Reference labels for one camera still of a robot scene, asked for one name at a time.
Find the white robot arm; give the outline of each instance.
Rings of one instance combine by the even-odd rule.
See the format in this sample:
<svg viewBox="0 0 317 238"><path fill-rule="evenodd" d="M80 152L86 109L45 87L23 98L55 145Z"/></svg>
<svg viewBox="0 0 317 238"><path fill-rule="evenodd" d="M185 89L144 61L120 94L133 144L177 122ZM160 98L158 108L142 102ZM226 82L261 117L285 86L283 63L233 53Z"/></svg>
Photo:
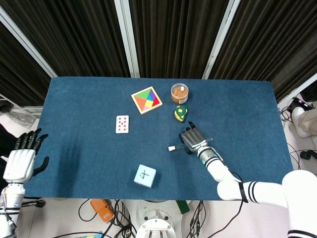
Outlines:
<svg viewBox="0 0 317 238"><path fill-rule="evenodd" d="M0 197L0 238L16 237L15 223L25 194L24 184L32 176L44 171L49 163L49 157L45 157L43 164L34 169L35 156L48 136L45 134L36 140L40 131L38 129L21 135L10 153L3 175L8 186L2 190Z"/></svg>
<svg viewBox="0 0 317 238"><path fill-rule="evenodd" d="M221 156L189 122L191 128L180 134L187 152L197 153L211 176L219 182L217 192L223 200L243 200L288 208L289 238L317 238L317 178L308 171L288 173L282 185L269 182L242 183L234 177Z"/></svg>

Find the white floor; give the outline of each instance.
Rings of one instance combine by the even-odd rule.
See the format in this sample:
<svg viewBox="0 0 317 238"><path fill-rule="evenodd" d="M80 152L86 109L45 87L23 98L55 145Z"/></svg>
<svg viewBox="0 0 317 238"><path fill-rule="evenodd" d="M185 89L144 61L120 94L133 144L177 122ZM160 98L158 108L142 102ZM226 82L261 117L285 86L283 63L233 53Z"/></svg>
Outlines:
<svg viewBox="0 0 317 238"><path fill-rule="evenodd" d="M0 116L0 123L6 129L19 136L28 130L12 122L7 116ZM288 122L285 125L285 135L289 144L296 150L315 149L310 138L301 139L295 132L294 125ZM293 167L297 169L297 163L292 160ZM301 169L317 173L317 160L300 160ZM91 222L83 222L78 217L78 208L84 199L56 200L45 198L47 203L44 208L22 208L17 222L17 235L19 238L52 238L71 232L105 231L107 224L103 223L100 217ZM206 201L207 224L202 227L200 237L208 237L215 231L225 226L238 211L238 201ZM183 234L187 234L189 223L197 201L190 203L191 212L186 214L182 221ZM89 203L86 203L81 215L89 219L94 214ZM108 235L113 237L118 228L112 227ZM240 215L229 225L227 229L215 235L215 238L285 238L288 232L288 211L269 205L258 205L253 203L244 204Z"/></svg>

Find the robotic hand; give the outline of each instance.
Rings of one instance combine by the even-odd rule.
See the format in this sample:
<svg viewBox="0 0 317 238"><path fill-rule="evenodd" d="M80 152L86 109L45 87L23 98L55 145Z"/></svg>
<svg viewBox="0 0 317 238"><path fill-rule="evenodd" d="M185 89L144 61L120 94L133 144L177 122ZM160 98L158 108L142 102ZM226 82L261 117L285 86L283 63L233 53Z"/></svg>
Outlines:
<svg viewBox="0 0 317 238"><path fill-rule="evenodd" d="M317 178L314 174L297 170L288 173L282 185L270 182L242 183L234 177L217 151L208 146L202 133L189 122L191 128L179 135L186 152L197 153L211 176L219 182L217 192L223 200L243 200L288 208L290 231L288 237L317 238Z"/></svg>
<svg viewBox="0 0 317 238"><path fill-rule="evenodd" d="M32 176L44 171L49 163L49 157L45 157L42 165L34 169L35 156L43 140L48 137L44 134L36 140L40 132L41 129L37 129L22 134L9 155L3 175L8 186L0 197L0 238L16 238L15 223L25 194L23 186Z"/></svg>

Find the blue tablecloth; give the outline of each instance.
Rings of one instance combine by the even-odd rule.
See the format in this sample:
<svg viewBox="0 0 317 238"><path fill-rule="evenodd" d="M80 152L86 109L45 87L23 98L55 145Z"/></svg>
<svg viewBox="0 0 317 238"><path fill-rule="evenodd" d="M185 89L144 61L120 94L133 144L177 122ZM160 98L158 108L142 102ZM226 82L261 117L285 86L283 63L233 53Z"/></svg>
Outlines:
<svg viewBox="0 0 317 238"><path fill-rule="evenodd" d="M36 165L47 169L26 185L28 196L219 200L217 183L196 155L168 151L188 124L174 118L170 89L188 85L191 120L244 181L281 183L292 170L269 82L58 77L51 81L39 127L49 137ZM153 86L163 105L141 115L131 94ZM116 134L117 115L130 116ZM133 182L138 166L157 170L152 188Z"/></svg>

